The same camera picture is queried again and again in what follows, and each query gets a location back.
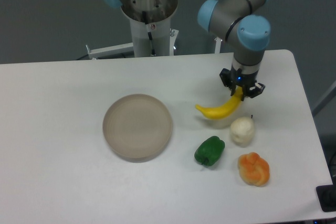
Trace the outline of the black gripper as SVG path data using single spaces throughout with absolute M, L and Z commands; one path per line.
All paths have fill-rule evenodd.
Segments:
M 245 74 L 241 69 L 223 68 L 219 74 L 223 85 L 230 89 L 230 95 L 233 96 L 236 92 L 236 87 L 242 88 L 241 100 L 244 101 L 245 97 L 255 98 L 263 93 L 265 85 L 257 82 L 257 71 L 250 74 Z

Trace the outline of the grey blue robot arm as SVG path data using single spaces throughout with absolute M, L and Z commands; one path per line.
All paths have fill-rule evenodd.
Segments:
M 137 57 L 170 53 L 170 24 L 178 0 L 103 0 L 120 8 L 129 19 L 134 54 Z M 257 74 L 270 41 L 270 23 L 255 11 L 269 0 L 207 0 L 197 14 L 198 24 L 233 47 L 230 69 L 220 78 L 231 92 L 241 88 L 243 98 L 254 98 L 264 90 Z

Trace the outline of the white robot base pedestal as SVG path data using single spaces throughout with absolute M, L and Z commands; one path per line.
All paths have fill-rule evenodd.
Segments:
M 168 56 L 171 19 L 178 0 L 129 0 L 121 7 L 130 22 L 135 57 Z

